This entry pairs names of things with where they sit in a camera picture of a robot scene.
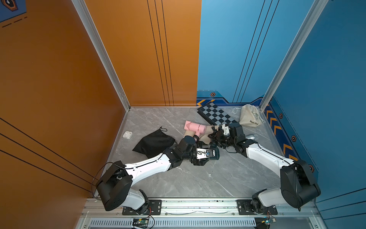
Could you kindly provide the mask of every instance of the black stripe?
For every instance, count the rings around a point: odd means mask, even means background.
[[[346,204],[346,205],[339,206],[339,207],[345,207],[345,206],[354,205],[354,204],[360,204],[360,203],[364,203],[364,202],[366,202],[366,200],[365,201],[361,201],[361,202],[357,202],[357,203],[353,203],[353,204]],[[328,208],[328,209],[321,210],[321,211],[328,211],[328,210],[335,209],[335,208],[339,208],[339,207]]]
[[[19,14],[19,15],[22,15],[22,14],[25,14],[26,12],[24,12],[24,13],[21,13],[21,14]],[[17,16],[14,16],[14,17],[11,17],[11,18],[15,18],[15,17],[18,17],[19,15],[17,15]],[[1,22],[4,22],[4,21],[6,21],[6,20],[9,20],[9,19],[11,19],[11,18],[7,18],[7,19],[5,19],[5,20],[2,20]],[[4,26],[3,26],[4,27]]]
[[[22,162],[24,162],[24,163],[27,163],[27,164],[29,164],[29,165],[31,165],[31,166],[33,166],[33,167],[36,167],[37,169],[40,169],[40,170],[42,170],[42,171],[44,171],[44,172],[46,172],[46,173],[48,173],[48,174],[51,174],[52,176],[55,176],[55,177],[57,177],[57,178],[60,178],[60,179],[61,179],[61,180],[63,180],[63,181],[66,181],[66,182],[68,182],[68,183],[70,183],[70,184],[73,184],[73,185],[75,185],[76,187],[79,187],[79,188],[81,188],[81,189],[84,189],[84,190],[85,190],[85,191],[87,191],[87,192],[90,192],[90,190],[86,190],[85,188],[80,187],[80,186],[78,186],[78,185],[76,185],[76,184],[74,184],[74,183],[72,183],[72,182],[70,182],[70,181],[67,181],[67,180],[65,180],[65,179],[63,179],[63,178],[61,178],[61,177],[59,177],[59,176],[56,176],[56,175],[54,175],[53,173],[50,173],[50,172],[48,172],[48,171],[46,171],[46,170],[44,170],[44,169],[41,169],[41,168],[39,168],[39,167],[37,167],[37,166],[35,166],[35,165],[33,165],[33,164],[29,163],[29,162],[26,162],[25,160],[22,160],[22,159],[20,159],[20,158],[18,158],[18,157],[16,157],[16,156],[13,156],[13,155],[11,155],[11,154],[9,154],[9,153],[5,152],[4,150],[1,150],[1,149],[0,149],[0,151],[1,151],[1,152],[3,152],[3,153],[5,153],[5,154],[7,154],[7,155],[9,155],[9,156],[12,156],[13,158],[18,159],[18,160],[20,160],[20,161],[22,161]]]
[[[4,121],[5,123],[7,123],[8,125],[10,125],[11,127],[13,127],[14,129],[16,129],[17,131],[21,132],[22,134],[24,134],[25,136],[29,137],[30,139],[32,139],[33,141],[37,142],[38,144],[40,144],[41,146],[45,147],[46,149],[48,149],[49,151],[51,151],[52,153],[56,154],[57,156],[59,156],[60,158],[64,159],[65,161],[67,161],[68,163],[72,164],[73,166],[75,166],[76,168],[80,169],[81,171],[83,171],[84,173],[88,174],[91,177],[94,177],[92,175],[90,175],[89,173],[85,172],[84,170],[82,170],[81,168],[77,167],[76,165],[74,165],[73,163],[71,163],[70,161],[68,161],[67,159],[63,158],[61,155],[57,154],[55,151],[51,150],[50,148],[46,147],[44,144],[40,143],[39,141],[37,141],[36,139],[32,138],[31,136],[27,135],[26,133],[24,133],[23,131],[19,130],[18,128],[16,128],[15,126],[11,125],[10,123],[8,123],[7,121],[5,121],[4,119],[0,118],[0,120]]]
[[[45,159],[45,160],[47,160],[47,161],[51,162],[52,164],[54,164],[54,165],[56,165],[56,166],[60,167],[61,169],[65,170],[65,171],[67,171],[67,172],[69,172],[69,173],[71,173],[72,175],[79,177],[79,176],[78,176],[78,175],[76,175],[75,173],[72,173],[72,172],[68,171],[67,169],[65,169],[65,168],[63,168],[63,167],[59,166],[58,164],[56,164],[56,163],[54,163],[54,162],[52,162],[52,161],[48,160],[47,158],[45,158],[45,157],[43,157],[43,156],[39,155],[38,153],[36,153],[36,152],[34,152],[34,151],[32,151],[32,150],[28,149],[27,147],[25,147],[25,146],[23,146],[22,144],[20,144],[20,143],[18,143],[18,142],[16,142],[16,141],[14,141],[14,140],[12,140],[12,139],[11,139],[11,138],[9,138],[9,137],[7,137],[7,136],[3,135],[2,133],[0,133],[0,135],[1,135],[1,136],[3,136],[3,137],[5,137],[5,138],[7,138],[7,139],[9,139],[9,140],[10,140],[10,141],[12,141],[12,142],[14,142],[14,143],[18,144],[18,145],[20,145],[20,146],[21,146],[21,147],[23,147],[24,149],[27,149],[27,150],[29,150],[30,152],[32,152],[32,153],[34,153],[34,154],[36,154],[36,155],[40,156],[41,158],[43,158],[43,159]],[[87,181],[87,180],[85,180],[85,179],[83,179],[83,178],[81,178],[81,177],[79,177],[79,178],[80,178],[80,179],[82,179],[82,180],[84,180],[84,181],[86,181],[86,182],[88,182],[89,184],[92,184],[92,183],[90,183],[89,181]]]
[[[163,65],[164,65],[164,73],[165,73],[165,83],[167,84],[168,100],[169,100],[169,106],[170,106],[170,97],[169,97],[169,90],[168,90],[168,80],[167,80],[167,72],[165,70],[165,61],[164,61],[163,45],[161,44],[161,35],[160,35],[160,26],[159,26],[158,10],[156,8],[156,1],[154,0],[154,2],[155,2],[156,20],[158,21],[160,47],[161,47],[161,56],[163,57]]]
[[[6,26],[8,26],[8,25],[11,25],[11,23],[10,23],[10,24],[7,24],[7,25],[2,26],[2,28],[6,27]]]
[[[365,189],[366,188],[361,188],[359,190],[356,190],[356,191],[353,191],[353,192],[349,192],[349,193],[345,193],[345,194],[342,194],[342,195],[339,195],[339,196],[335,196],[335,197],[332,197],[332,198],[328,198],[328,199],[325,199],[325,200],[321,200],[321,201],[316,202],[316,203],[320,203],[320,202],[323,202],[323,201],[326,201],[326,200],[330,200],[330,199],[337,198],[337,197],[340,197],[340,196],[344,196],[344,195],[347,195],[347,194],[351,194],[351,193],[354,193],[354,192],[362,191],[362,190],[365,190]]]
[[[249,54],[249,50],[250,50],[251,44],[252,44],[252,42],[253,42],[253,38],[254,38],[255,31],[257,30],[257,26],[258,26],[259,19],[261,18],[261,14],[262,14],[262,10],[263,10],[263,6],[264,6],[264,3],[265,3],[265,2],[266,2],[266,1],[264,0],[264,1],[263,1],[263,5],[262,5],[261,12],[259,13],[259,17],[258,17],[257,24],[255,25],[254,33],[253,33],[253,36],[252,36],[252,41],[250,42],[249,49],[248,49],[248,52],[247,52],[247,56],[245,57],[245,61],[244,61],[244,65],[243,65],[242,73],[240,73],[240,77],[239,77],[238,85],[236,86],[235,93],[234,93],[234,97],[232,98],[232,102],[234,102],[235,95],[236,95],[236,91],[238,90],[239,83],[240,83],[240,79],[242,78],[242,74],[243,74],[244,66],[245,66],[245,63],[247,62],[247,58],[248,58],[248,54]]]
[[[208,98],[208,97],[197,97],[197,98],[198,99],[207,99],[207,100],[212,99],[212,98]],[[237,104],[237,103],[229,103],[224,97],[214,97],[214,98],[216,98],[216,99],[224,99],[227,104],[234,104],[234,105]],[[259,98],[255,99],[255,100],[253,100],[252,102],[249,102],[248,104],[253,103],[253,102],[257,101],[258,99],[262,99],[262,98],[263,97],[259,97]]]
[[[171,72],[170,72],[170,61],[169,61],[169,52],[168,52],[168,39],[167,39],[167,29],[165,28],[165,17],[164,17],[163,0],[161,0],[161,8],[163,9],[163,20],[164,20],[165,41],[166,41],[166,43],[167,43],[167,54],[168,54],[169,76],[170,76],[170,87],[172,88],[172,98],[173,98],[173,106],[174,106],[174,95],[173,95],[172,74],[171,74]]]
[[[249,71],[249,67],[250,67],[251,61],[253,60],[255,50],[257,49],[257,45],[258,45],[258,42],[259,42],[259,38],[261,37],[262,31],[263,31],[263,27],[264,27],[264,24],[266,23],[267,16],[268,16],[269,10],[271,8],[272,2],[273,2],[273,0],[271,0],[271,4],[269,5],[269,8],[268,8],[266,17],[264,18],[264,22],[263,22],[263,25],[262,25],[262,29],[261,29],[261,32],[259,33],[257,43],[255,44],[255,48],[254,48],[254,51],[253,51],[253,55],[252,55],[252,58],[250,59],[250,62],[249,62],[249,65],[248,65],[248,69],[247,69],[247,72],[245,74],[245,77],[244,77],[244,80],[243,80],[243,83],[242,83],[242,87],[240,88],[240,92],[239,92],[238,99],[236,100],[236,102],[238,102],[240,93],[242,92],[243,85],[244,85],[245,79],[247,78],[247,74],[248,74],[248,71]]]
[[[365,215],[365,213],[360,213],[360,214],[354,214],[354,215],[345,215],[345,216],[339,216],[339,217],[333,217],[333,218],[328,218],[328,219],[338,219],[338,218],[343,218],[343,217],[348,217],[348,216],[355,216],[355,215]]]
[[[269,30],[269,27],[271,26],[272,19],[273,19],[273,16],[275,15],[275,12],[276,12],[276,9],[277,9],[277,6],[278,6],[278,3],[279,3],[279,2],[280,2],[280,0],[278,0],[277,5],[276,5],[276,8],[274,9],[274,12],[273,12],[273,15],[272,15],[271,21],[269,22],[269,26],[268,26],[268,28],[267,28],[266,35],[264,36],[264,39],[263,39],[263,42],[262,42],[261,48],[259,49],[258,56],[257,56],[257,58],[255,59],[254,66],[253,66],[252,71],[251,71],[251,73],[250,73],[250,76],[249,76],[249,79],[248,79],[247,85],[245,86],[245,90],[244,90],[244,92],[243,92],[242,99],[241,99],[240,101],[242,101],[242,100],[243,100],[243,97],[244,97],[245,91],[247,90],[247,87],[248,87],[248,84],[249,84],[249,81],[250,81],[250,77],[251,77],[251,75],[252,75],[252,73],[253,73],[253,70],[254,70],[255,64],[257,63],[257,60],[258,60],[259,54],[261,53],[261,50],[262,50],[262,46],[263,46],[264,40],[266,39],[266,36],[267,36],[268,30]]]
[[[158,60],[158,67],[159,67],[159,73],[160,73],[161,88],[162,88],[162,90],[163,90],[164,103],[165,103],[165,105],[167,105],[167,103],[165,102],[165,93],[164,93],[164,87],[163,87],[163,80],[162,80],[162,78],[161,78],[160,65],[159,65],[159,58],[158,58],[158,50],[156,49],[155,36],[154,36],[154,29],[153,29],[153,21],[151,20],[151,14],[150,14],[149,0],[146,0],[146,1],[147,1],[147,8],[149,9],[150,22],[151,22],[151,30],[153,31],[153,38],[154,38],[155,51],[156,51],[156,59]]]

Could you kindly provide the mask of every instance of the orange wall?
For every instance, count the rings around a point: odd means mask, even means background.
[[[108,157],[125,110],[72,2],[26,4],[27,13],[0,23],[0,118],[95,175]],[[1,120],[0,133],[92,181]],[[87,181],[3,136],[0,149],[90,189]],[[73,228],[91,196],[3,152],[0,172],[2,228]]]
[[[131,106],[195,106],[201,0],[86,0]]]

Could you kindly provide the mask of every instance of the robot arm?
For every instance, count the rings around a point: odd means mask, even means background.
[[[209,159],[219,159],[217,146],[234,146],[245,157],[256,160],[281,178],[281,188],[262,190],[252,196],[252,209],[255,213],[266,213],[268,207],[288,203],[300,208],[320,195],[320,188],[303,160],[293,161],[263,148],[252,139],[247,139],[238,123],[228,126],[229,133],[223,129],[209,135],[212,140],[207,149],[202,142],[185,136],[178,145],[166,149],[163,153],[138,163],[123,164],[115,162],[96,184],[98,193],[107,211],[119,206],[130,207],[137,213],[147,211],[149,200],[142,190],[134,190],[132,185],[153,174],[165,172],[180,166],[183,160],[193,165],[203,166]]]
[[[223,125],[222,129],[214,131],[209,138],[212,140],[211,144],[223,148],[233,146],[237,153],[258,161],[280,177],[281,188],[265,189],[252,196],[254,212],[266,213],[268,207],[286,203],[300,209],[320,195],[320,188],[305,161],[285,158],[265,149],[258,142],[247,139],[239,123]]]
[[[106,211],[119,206],[130,207],[137,213],[146,212],[149,200],[142,190],[134,190],[132,185],[156,173],[180,166],[184,159],[194,165],[204,165],[209,158],[218,159],[213,149],[196,148],[195,139],[186,136],[156,157],[132,164],[115,162],[97,182],[96,187]]]

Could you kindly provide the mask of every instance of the beige fabric item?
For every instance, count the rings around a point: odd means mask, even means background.
[[[210,144],[210,138],[208,137],[209,134],[212,134],[213,133],[213,130],[211,128],[212,126],[206,126],[206,131],[204,134],[202,134],[200,137],[199,137],[199,141],[202,141],[204,142],[205,144]],[[196,132],[194,131],[190,131],[190,130],[186,130],[186,132],[184,133],[184,136],[191,136],[193,137],[193,135],[195,134]]]
[[[239,124],[244,126],[257,127],[265,123],[259,116],[258,109],[250,104],[244,105],[240,113]]]

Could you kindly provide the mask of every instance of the black drawstring bag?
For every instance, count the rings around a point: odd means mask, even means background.
[[[161,126],[157,131],[143,137],[139,143],[137,143],[133,151],[145,154],[148,158],[153,158],[162,153],[175,142],[174,138],[166,135],[162,131],[166,132],[168,130]]]

